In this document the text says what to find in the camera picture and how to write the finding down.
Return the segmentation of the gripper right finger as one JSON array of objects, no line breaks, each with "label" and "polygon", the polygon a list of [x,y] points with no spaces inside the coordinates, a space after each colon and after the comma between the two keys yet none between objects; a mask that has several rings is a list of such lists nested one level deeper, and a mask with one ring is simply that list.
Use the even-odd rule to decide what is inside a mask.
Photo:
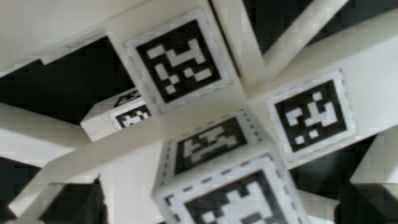
[{"label": "gripper right finger", "polygon": [[398,184],[347,183],[338,201],[334,224],[398,224]]}]

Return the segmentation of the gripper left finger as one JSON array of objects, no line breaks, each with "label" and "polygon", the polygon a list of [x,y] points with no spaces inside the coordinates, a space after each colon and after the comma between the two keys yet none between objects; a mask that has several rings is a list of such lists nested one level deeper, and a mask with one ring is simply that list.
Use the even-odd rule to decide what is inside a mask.
[{"label": "gripper left finger", "polygon": [[68,184],[39,216],[45,224],[109,224],[100,181]]}]

